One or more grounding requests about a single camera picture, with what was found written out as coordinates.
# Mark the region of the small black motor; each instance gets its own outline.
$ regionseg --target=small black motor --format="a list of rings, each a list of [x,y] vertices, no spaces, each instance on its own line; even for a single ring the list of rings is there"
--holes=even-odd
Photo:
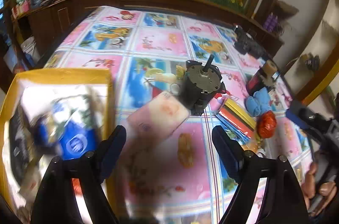
[[[178,99],[192,115],[201,115],[216,93],[226,93],[219,69],[211,65],[213,59],[211,54],[205,66],[194,60],[186,61],[187,71]]]

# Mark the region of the floral tablecloth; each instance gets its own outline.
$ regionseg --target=floral tablecloth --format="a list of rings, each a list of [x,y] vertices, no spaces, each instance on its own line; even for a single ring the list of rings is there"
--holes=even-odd
[[[115,83],[116,124],[121,124],[161,91],[177,94],[175,80],[182,77],[186,60],[206,62],[213,53],[231,98],[244,106],[246,81],[264,61],[239,54],[235,37],[230,29],[184,16],[102,6],[65,38],[45,67],[109,68]],[[291,96],[281,78],[270,96],[278,127],[259,148],[270,158],[285,154],[302,182],[311,152],[305,134],[285,117]],[[221,125],[213,114],[217,105],[213,99],[202,116],[191,116],[157,146],[120,160],[115,194],[122,221],[219,222],[237,185],[211,141],[213,127]],[[188,139],[193,165],[178,159],[182,137]],[[256,221],[264,189],[262,179],[249,224]]]

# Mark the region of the blue rag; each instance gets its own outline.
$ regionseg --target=blue rag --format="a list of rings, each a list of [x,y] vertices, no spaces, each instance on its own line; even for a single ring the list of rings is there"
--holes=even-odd
[[[249,96],[245,100],[245,106],[252,117],[257,117],[271,110],[270,101],[271,98],[264,87],[255,92],[253,96]]]

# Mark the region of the black tool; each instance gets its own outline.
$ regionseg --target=black tool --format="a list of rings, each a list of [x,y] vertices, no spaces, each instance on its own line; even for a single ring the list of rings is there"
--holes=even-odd
[[[237,41],[234,42],[234,47],[240,54],[245,55],[248,53],[256,59],[265,54],[265,49],[250,38],[241,26],[235,25],[233,30],[237,34]]]
[[[216,93],[226,93],[218,67],[211,64],[213,59],[211,54],[205,66],[194,60],[186,61],[187,71],[178,99],[192,115],[201,115]]]
[[[101,183],[111,175],[125,142],[126,130],[117,126],[96,151],[88,151],[78,159],[66,161],[54,157],[41,181],[31,223],[82,223],[72,178],[80,181],[93,224],[118,223]]]
[[[276,160],[260,158],[243,150],[221,126],[214,127],[212,141],[227,174],[238,187],[219,224],[245,224],[253,206],[259,179],[267,177],[265,193],[256,223],[309,223],[304,197],[286,156]]]
[[[314,154],[318,170],[315,175],[316,195],[310,200],[308,209],[308,212],[312,213],[323,199],[318,193],[319,187],[325,182],[334,181],[338,175],[339,123],[334,119],[326,120],[296,100],[291,102],[286,117],[320,145],[319,151]]]
[[[117,126],[96,151],[79,159],[62,161],[54,157],[41,182],[33,205],[31,224],[80,224],[71,178],[78,178],[93,224],[118,224],[100,186],[107,178],[126,141],[126,130]],[[306,205],[293,169],[285,156],[276,160],[260,158],[231,140],[221,126],[212,131],[212,141],[238,187],[219,224],[245,224],[253,206],[259,179],[267,177],[257,223],[308,223]],[[20,224],[15,214],[0,200],[4,224]]]

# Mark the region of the finger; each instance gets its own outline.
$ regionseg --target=finger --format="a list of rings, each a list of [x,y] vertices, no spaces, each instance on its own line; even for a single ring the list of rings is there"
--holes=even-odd
[[[310,207],[310,200],[304,195],[304,200],[305,200],[305,204],[306,204],[306,209],[308,210]]]
[[[319,193],[322,196],[328,196],[329,193],[332,191],[332,189],[334,188],[335,185],[336,185],[335,182],[326,182],[326,183],[323,183],[319,187]]]
[[[306,173],[305,182],[301,185],[301,190],[309,199],[313,198],[316,193],[316,181],[312,174]]]
[[[315,163],[315,162],[312,162],[312,163],[310,164],[310,169],[308,170],[307,173],[309,173],[309,174],[311,174],[311,175],[314,175],[314,174],[316,174],[317,170],[318,170],[318,164]]]
[[[331,192],[328,194],[328,196],[325,196],[321,202],[320,208],[315,210],[314,215],[318,215],[321,213],[321,211],[326,208],[326,206],[332,201],[332,199],[335,197],[337,193],[337,187],[334,187]]]

